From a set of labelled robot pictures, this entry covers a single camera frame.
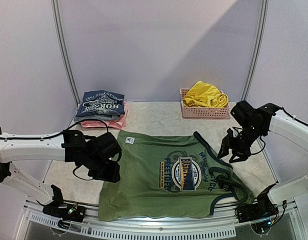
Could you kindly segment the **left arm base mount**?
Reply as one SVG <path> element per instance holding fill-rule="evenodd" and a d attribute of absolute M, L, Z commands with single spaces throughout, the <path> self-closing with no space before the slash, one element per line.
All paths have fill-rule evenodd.
<path fill-rule="evenodd" d="M 59 218 L 57 227 L 69 230 L 71 222 L 82 223 L 86 216 L 86 208 L 77 202 L 72 204 L 65 203 L 60 188 L 55 185 L 50 186 L 52 189 L 52 202 L 44 205 L 42 212 L 46 215 Z"/>

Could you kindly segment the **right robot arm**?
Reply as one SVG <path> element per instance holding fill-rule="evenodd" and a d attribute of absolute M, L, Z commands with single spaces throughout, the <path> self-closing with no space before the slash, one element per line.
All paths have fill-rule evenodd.
<path fill-rule="evenodd" d="M 268 133 L 279 135 L 308 152 L 308 123 L 289 114 L 281 106 L 267 103 L 254 108 L 243 100 L 233 107 L 230 114 L 242 130 L 238 133 L 227 130 L 218 158 L 231 154 L 230 163 L 246 161 L 252 155 L 252 144 Z M 252 213 L 256 218 L 263 218 L 272 210 L 272 205 L 307 193 L 308 170 L 302 177 L 269 186 L 257 197 L 259 202 L 253 206 Z"/>

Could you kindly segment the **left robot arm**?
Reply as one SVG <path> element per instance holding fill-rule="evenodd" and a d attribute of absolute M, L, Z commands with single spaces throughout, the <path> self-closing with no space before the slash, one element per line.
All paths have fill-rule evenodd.
<path fill-rule="evenodd" d="M 122 149 L 109 131 L 100 136 L 72 129 L 43 135 L 13 135 L 0 128 L 0 184 L 48 206 L 57 217 L 64 217 L 69 211 L 61 189 L 23 173 L 14 165 L 15 161 L 73 162 L 77 168 L 87 168 L 91 180 L 117 183 L 121 157 Z"/>

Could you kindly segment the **green tank top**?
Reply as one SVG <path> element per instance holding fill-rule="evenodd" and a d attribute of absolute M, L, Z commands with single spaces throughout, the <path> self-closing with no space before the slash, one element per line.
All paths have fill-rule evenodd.
<path fill-rule="evenodd" d="M 218 158 L 208 142 L 190 136 L 151 136 L 121 130 L 120 181 L 105 182 L 99 195 L 98 219 L 205 218 L 216 204 L 234 198 L 252 204 L 253 192 Z"/>

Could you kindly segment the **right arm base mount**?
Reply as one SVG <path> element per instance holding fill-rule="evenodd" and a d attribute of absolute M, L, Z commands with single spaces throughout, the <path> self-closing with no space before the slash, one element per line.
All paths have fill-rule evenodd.
<path fill-rule="evenodd" d="M 256 203 L 240 205 L 234 212 L 239 223 L 251 222 L 251 229 L 258 235 L 265 235 L 270 231 L 274 223 L 271 216 L 276 218 L 279 213 L 277 205 L 268 197 L 270 189 L 274 186 L 275 184 L 272 184 L 265 188 L 257 196 Z"/>

